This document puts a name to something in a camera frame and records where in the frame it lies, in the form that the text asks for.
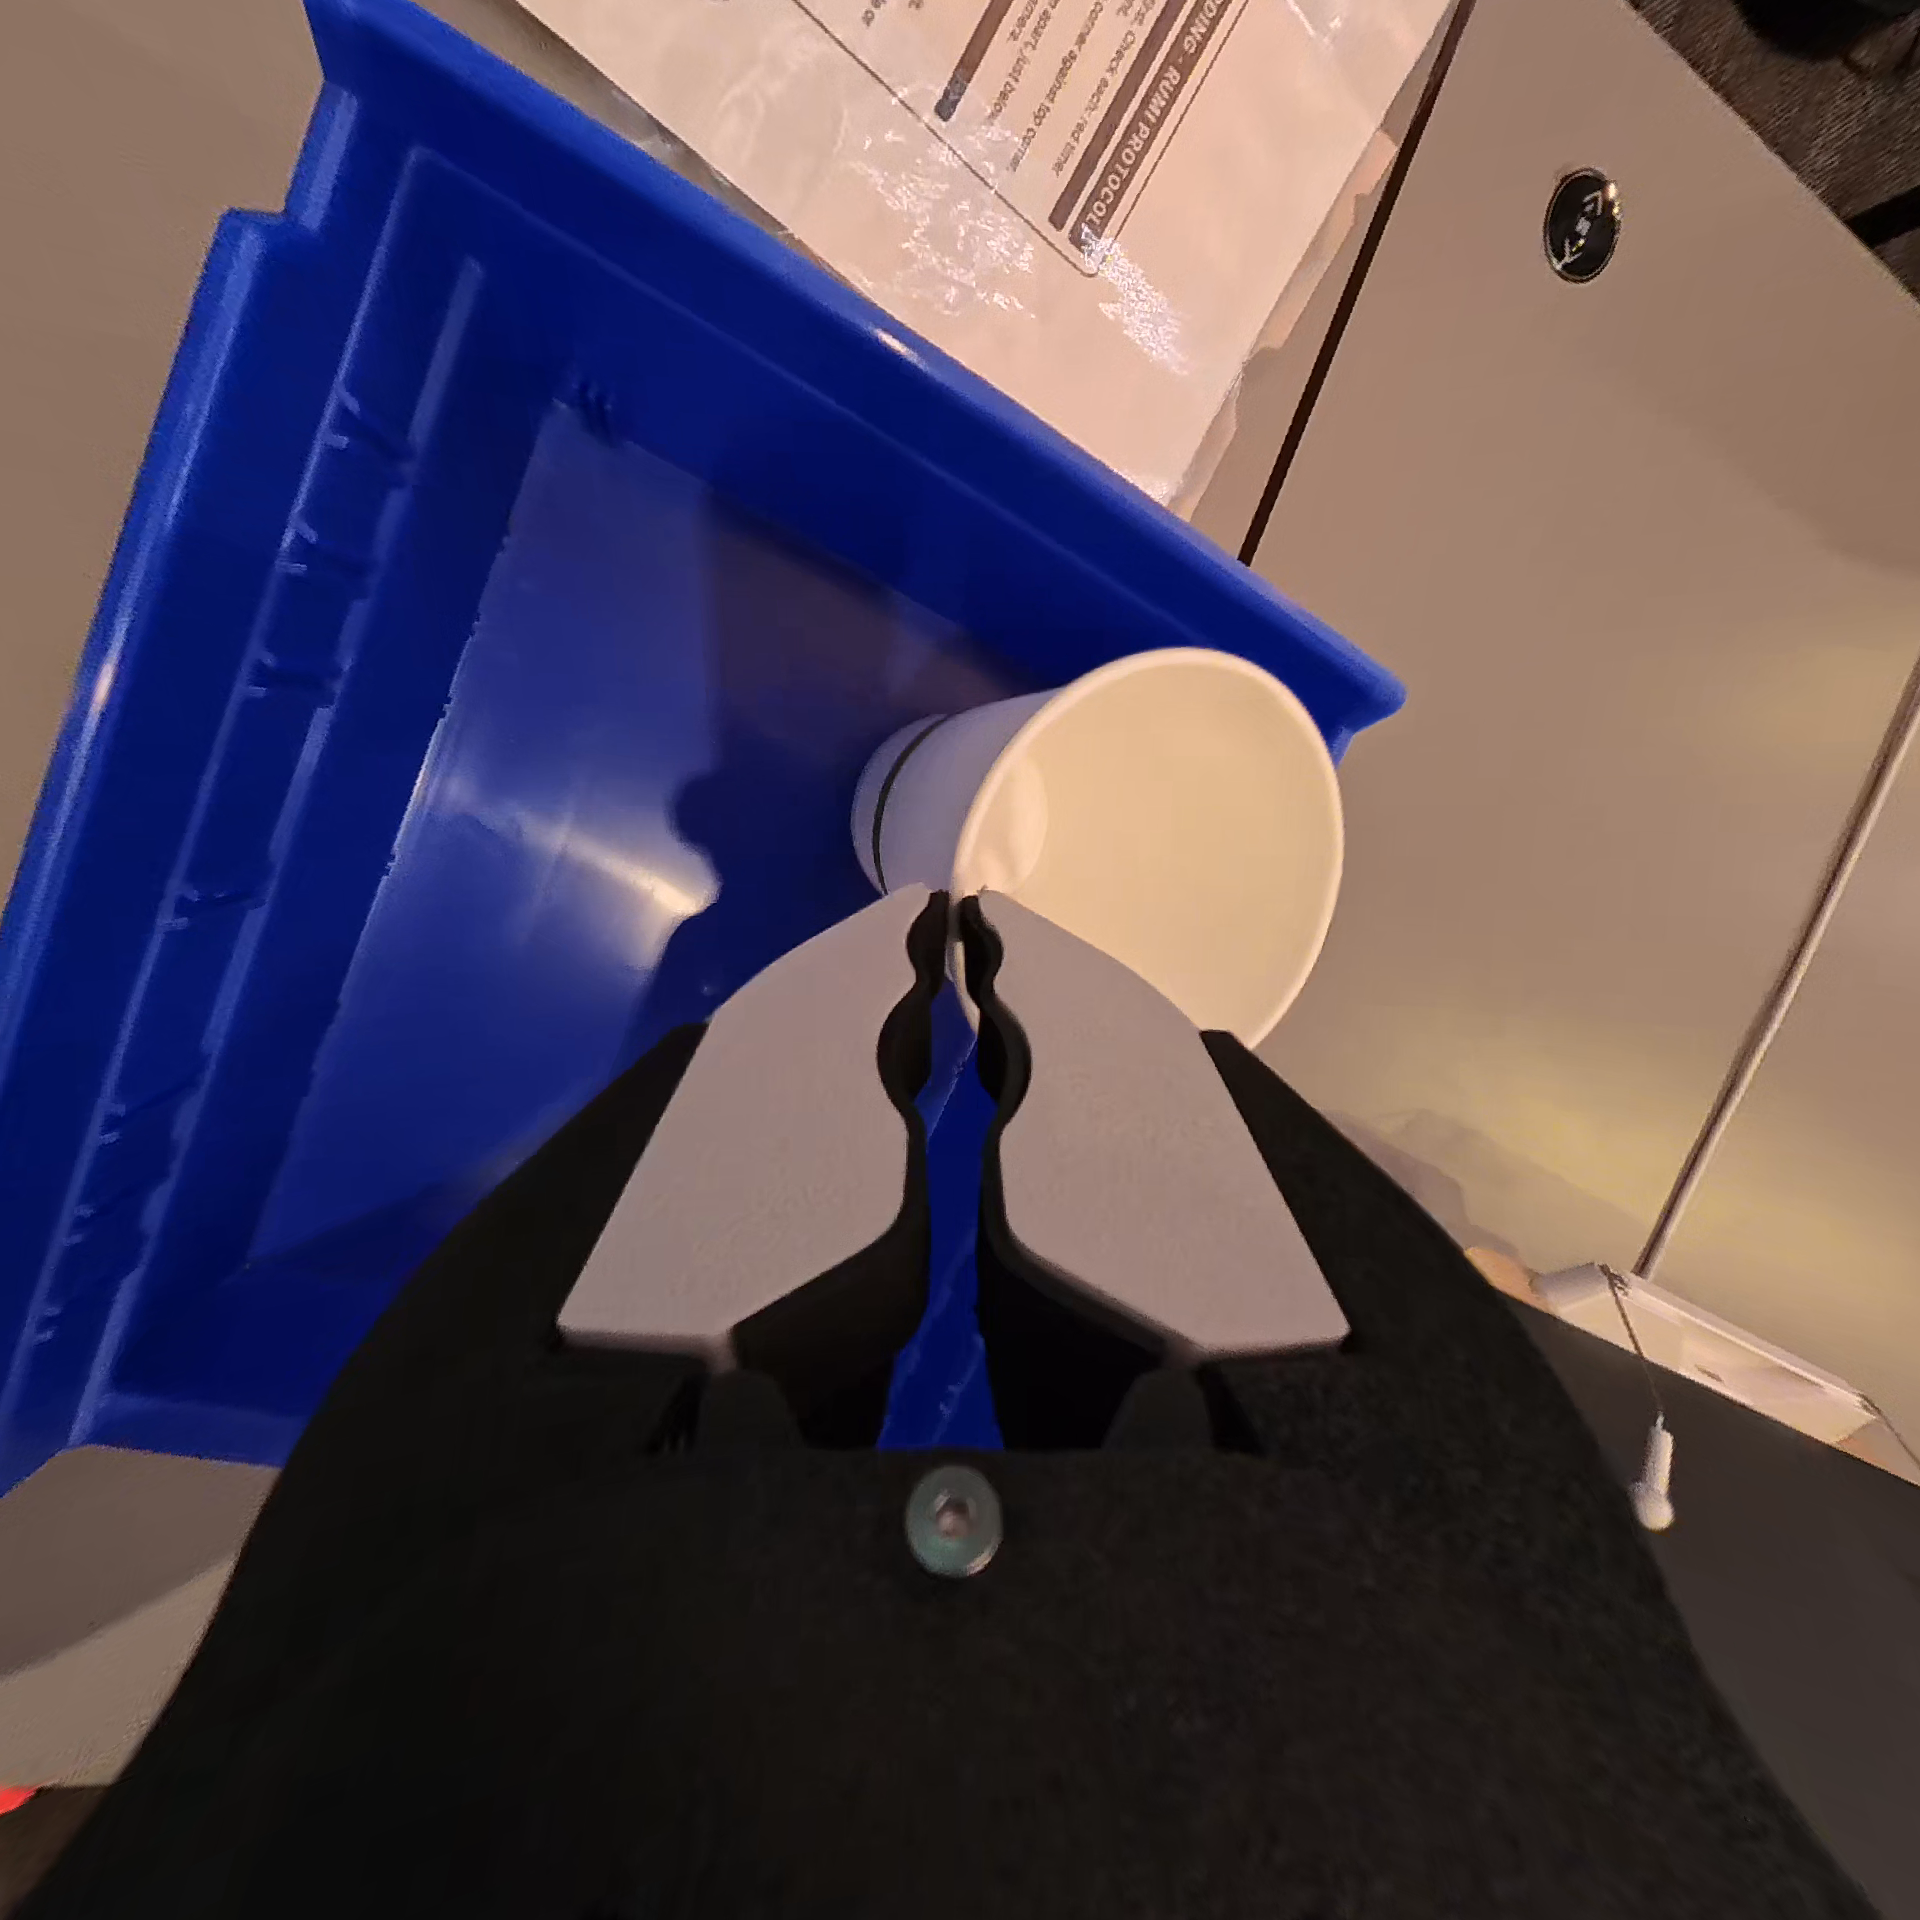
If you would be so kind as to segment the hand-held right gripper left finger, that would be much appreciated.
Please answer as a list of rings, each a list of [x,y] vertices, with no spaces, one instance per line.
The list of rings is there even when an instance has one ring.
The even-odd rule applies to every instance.
[[[929,1316],[929,1013],[942,891],[905,886],[712,1007],[562,1299],[562,1351],[783,1393],[873,1451]]]

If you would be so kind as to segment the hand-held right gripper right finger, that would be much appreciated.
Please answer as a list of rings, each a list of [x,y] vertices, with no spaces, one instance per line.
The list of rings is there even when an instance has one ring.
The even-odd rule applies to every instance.
[[[1002,1451],[1097,1451],[1127,1395],[1211,1439],[1208,1370],[1351,1335],[1229,1076],[1165,990],[1002,891],[962,898],[977,1326]]]

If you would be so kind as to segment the white paper cup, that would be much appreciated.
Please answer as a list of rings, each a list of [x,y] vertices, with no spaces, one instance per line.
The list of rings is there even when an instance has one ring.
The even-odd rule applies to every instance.
[[[1259,664],[1171,646],[892,730],[852,787],[873,891],[1002,891],[1197,1026],[1269,1044],[1343,886],[1333,751]]]

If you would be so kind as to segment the blue plastic bin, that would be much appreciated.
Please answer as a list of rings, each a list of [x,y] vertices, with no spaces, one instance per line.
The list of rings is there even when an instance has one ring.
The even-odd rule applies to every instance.
[[[1211,646],[1407,682],[873,301],[420,11],[305,11],[6,898],[6,1488],[280,1464],[415,1262],[864,903],[852,777]]]

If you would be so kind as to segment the laminated paper sheet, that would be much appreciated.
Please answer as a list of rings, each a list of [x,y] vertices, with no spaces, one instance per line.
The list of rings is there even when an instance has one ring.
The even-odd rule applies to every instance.
[[[892,324],[1193,514],[1440,0],[526,0]]]

